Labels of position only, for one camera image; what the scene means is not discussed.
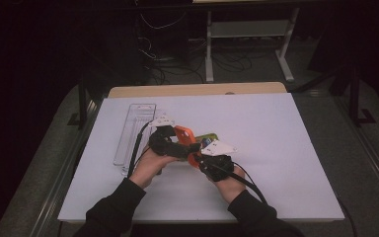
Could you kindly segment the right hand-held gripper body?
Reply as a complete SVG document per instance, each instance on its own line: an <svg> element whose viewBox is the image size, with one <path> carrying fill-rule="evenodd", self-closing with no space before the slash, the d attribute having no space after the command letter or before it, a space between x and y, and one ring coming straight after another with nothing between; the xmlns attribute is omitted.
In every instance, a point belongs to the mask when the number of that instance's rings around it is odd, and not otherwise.
<svg viewBox="0 0 379 237"><path fill-rule="evenodd" d="M198 169L213 182L222 181L234 172L230 154L236 151L236 147L214 140L207 147L200 149L204 160L198 164Z"/></svg>

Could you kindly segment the person's left hand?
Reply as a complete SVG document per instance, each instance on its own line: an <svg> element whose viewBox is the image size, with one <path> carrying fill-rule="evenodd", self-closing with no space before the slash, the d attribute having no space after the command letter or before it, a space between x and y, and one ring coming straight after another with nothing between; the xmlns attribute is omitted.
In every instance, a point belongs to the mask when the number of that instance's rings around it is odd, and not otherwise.
<svg viewBox="0 0 379 237"><path fill-rule="evenodd" d="M147 148L136 168L129 177L129 180L141 189L147 188L153 178L168 164L176 162L177 158L171 156L160 156L156 154L151 148Z"/></svg>

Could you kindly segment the orange phone case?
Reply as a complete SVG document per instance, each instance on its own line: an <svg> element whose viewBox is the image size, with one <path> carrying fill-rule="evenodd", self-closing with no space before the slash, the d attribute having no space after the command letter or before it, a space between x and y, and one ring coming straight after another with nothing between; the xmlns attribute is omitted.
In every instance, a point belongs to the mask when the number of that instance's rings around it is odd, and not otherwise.
<svg viewBox="0 0 379 237"><path fill-rule="evenodd" d="M193 132L184 126L176 125L174 127L174 131L176 134L176 137L178 138L178 141L181 145L190 145L195 142L195 137L193 135ZM188 162L195 168L198 167L198 164L194 161L194 154L200 154L200 151L197 153L192 153L187 157Z"/></svg>

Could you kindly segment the white desk frame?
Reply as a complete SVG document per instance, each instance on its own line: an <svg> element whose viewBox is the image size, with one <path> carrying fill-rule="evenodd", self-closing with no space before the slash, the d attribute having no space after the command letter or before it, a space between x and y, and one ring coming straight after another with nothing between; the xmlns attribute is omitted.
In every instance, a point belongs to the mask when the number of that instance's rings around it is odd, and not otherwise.
<svg viewBox="0 0 379 237"><path fill-rule="evenodd" d="M207 83L214 81L211 57L211 42L213 39L229 38L254 38L254 37L283 37L282 45L275 51L275 56L280 69L287 82L293 82L294 76L286 61L285 54L299 15L299 8L291 11L288 20L265 20L265 21L233 21L214 22L212 13L207 13L206 22L206 56L205 56L205 80Z"/></svg>

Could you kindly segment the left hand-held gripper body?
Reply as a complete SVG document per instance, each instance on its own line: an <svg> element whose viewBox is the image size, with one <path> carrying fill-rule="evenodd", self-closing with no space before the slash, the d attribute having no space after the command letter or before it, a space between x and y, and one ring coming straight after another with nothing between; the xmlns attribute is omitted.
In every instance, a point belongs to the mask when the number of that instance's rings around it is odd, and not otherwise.
<svg viewBox="0 0 379 237"><path fill-rule="evenodd" d="M178 156L179 147L171 139L175 136L175 122L166 115L159 115L149 122L150 127L156 130L150 135L148 145L158 155Z"/></svg>

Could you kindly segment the person's right hand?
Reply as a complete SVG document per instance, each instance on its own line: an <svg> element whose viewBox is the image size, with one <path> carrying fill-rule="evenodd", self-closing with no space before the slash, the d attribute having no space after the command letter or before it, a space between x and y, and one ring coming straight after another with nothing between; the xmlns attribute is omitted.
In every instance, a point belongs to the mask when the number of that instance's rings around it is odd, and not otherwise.
<svg viewBox="0 0 379 237"><path fill-rule="evenodd" d="M246 186L243 183L232 177L228 177L219 182L214 182L213 185L217 188L218 192L227 203L231 203L246 189Z"/></svg>

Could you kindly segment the clear plastic basket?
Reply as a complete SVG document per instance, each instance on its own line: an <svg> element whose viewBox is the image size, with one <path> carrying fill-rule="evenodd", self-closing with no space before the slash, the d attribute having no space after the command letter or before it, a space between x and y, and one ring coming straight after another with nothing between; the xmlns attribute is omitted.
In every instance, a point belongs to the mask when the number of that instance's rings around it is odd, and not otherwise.
<svg viewBox="0 0 379 237"><path fill-rule="evenodd" d="M131 104L122 129L114 157L114 165L119 166L123 176L128 177L130 169L148 142L151 128L149 122L154 119L155 104Z"/></svg>

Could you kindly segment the black metal stand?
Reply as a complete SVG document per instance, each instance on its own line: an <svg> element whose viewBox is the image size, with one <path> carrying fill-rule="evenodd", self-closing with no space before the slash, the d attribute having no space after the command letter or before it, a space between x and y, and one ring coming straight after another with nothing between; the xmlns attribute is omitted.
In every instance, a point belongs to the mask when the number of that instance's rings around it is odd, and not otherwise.
<svg viewBox="0 0 379 237"><path fill-rule="evenodd" d="M81 79L78 84L78 106L79 112L71 115L68 125L77 125L78 129L81 130L88 118L87 90L84 79Z"/></svg>
<svg viewBox="0 0 379 237"><path fill-rule="evenodd" d="M361 127L366 123L375 123L376 120L367 109L361 109L359 107L359 89L360 79L359 70L355 64L351 65L351 76L349 83L349 106L348 115L353 124L357 127Z"/></svg>

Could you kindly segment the wooden table edge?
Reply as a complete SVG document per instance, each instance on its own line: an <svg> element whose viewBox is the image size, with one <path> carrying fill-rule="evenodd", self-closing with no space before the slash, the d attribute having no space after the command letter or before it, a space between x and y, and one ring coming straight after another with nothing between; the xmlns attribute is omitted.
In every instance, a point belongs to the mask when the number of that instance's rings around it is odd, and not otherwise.
<svg viewBox="0 0 379 237"><path fill-rule="evenodd" d="M206 95L239 95L286 93L280 82L219 83L114 87L109 91L112 98L177 97Z"/></svg>

